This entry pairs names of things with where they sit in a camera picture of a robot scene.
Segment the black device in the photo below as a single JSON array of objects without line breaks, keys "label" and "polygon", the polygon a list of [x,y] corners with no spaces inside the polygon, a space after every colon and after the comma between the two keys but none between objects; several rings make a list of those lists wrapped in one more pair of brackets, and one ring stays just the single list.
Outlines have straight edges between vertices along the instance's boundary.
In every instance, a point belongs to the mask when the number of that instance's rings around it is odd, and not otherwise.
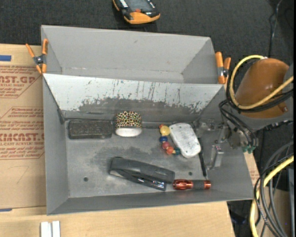
[{"label": "black device", "polygon": [[151,0],[112,0],[114,7],[131,25],[142,25],[160,18],[160,12]]},{"label": "black device", "polygon": [[175,173],[169,169],[121,157],[112,159],[110,174],[162,191],[175,179]]}]

